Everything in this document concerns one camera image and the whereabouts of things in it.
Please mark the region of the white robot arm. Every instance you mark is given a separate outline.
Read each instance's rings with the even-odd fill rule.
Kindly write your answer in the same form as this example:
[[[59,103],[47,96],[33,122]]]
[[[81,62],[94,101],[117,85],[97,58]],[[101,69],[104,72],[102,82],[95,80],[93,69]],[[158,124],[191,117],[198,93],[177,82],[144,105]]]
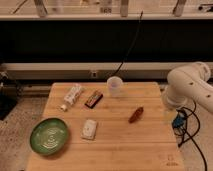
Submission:
[[[213,86],[207,83],[210,76],[210,67],[204,62],[177,67],[168,73],[168,85],[162,92],[166,123],[173,122],[176,110],[184,107],[189,99],[213,114]]]

